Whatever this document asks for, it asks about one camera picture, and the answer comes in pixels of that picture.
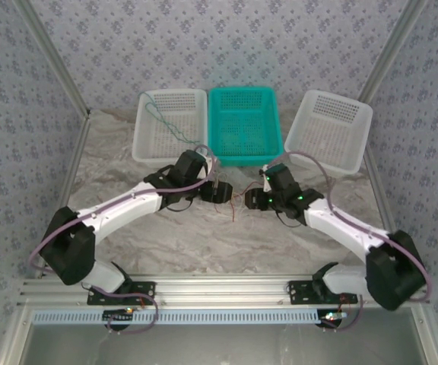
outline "patterned wallpaper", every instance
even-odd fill
[[[0,339],[80,128],[11,0],[0,0]]]
[[[158,88],[357,98],[406,0],[32,0],[90,108]]]
[[[416,239],[438,313],[438,0],[424,9],[378,90],[370,145],[395,221]]]

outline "perforated basket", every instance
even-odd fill
[[[288,132],[285,150],[310,154],[333,176],[351,175],[359,171],[372,117],[369,105],[309,90]],[[301,156],[291,155],[290,161],[315,166]]]
[[[209,146],[223,166],[261,166],[282,154],[273,89],[212,89],[209,94]]]
[[[160,118],[160,115],[151,104],[148,104],[152,101],[148,95],[169,126],[154,118],[154,115],[157,118]],[[132,156],[136,161],[151,167],[163,167],[175,163],[183,151],[195,147],[195,144],[187,141],[207,145],[207,121],[205,91],[199,89],[147,91],[140,96],[138,103]]]

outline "glass panel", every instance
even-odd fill
[[[425,364],[409,309],[366,309],[347,332],[314,325],[158,325],[141,335],[102,325],[34,325],[21,365]]]

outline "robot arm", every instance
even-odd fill
[[[40,255],[66,285],[81,282],[108,293],[121,293],[127,275],[116,264],[96,260],[95,246],[120,227],[182,198],[192,201],[200,195],[206,202],[228,202],[233,188],[225,182],[208,181],[196,189],[184,189],[204,179],[210,170],[211,160],[198,152],[186,151],[175,165],[152,173],[128,192],[107,202],[80,211],[61,208],[53,216],[44,238],[76,218],[87,218],[50,240]],[[182,191],[159,192],[164,189]]]
[[[371,227],[335,208],[338,214],[362,227],[366,233],[345,223],[332,213],[322,194],[314,189],[302,190],[282,163],[265,168],[260,173],[265,179],[265,186],[246,193],[248,208],[285,213],[288,218],[329,235],[365,264],[347,267],[332,263],[321,268],[314,275],[320,296],[322,293],[369,294],[383,308],[395,310],[426,284],[414,263],[386,243],[387,239],[396,242],[420,262],[421,258],[408,234],[400,230],[388,233]]]

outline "green basket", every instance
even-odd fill
[[[261,166],[283,153],[275,91],[218,87],[209,94],[209,147],[223,166]]]

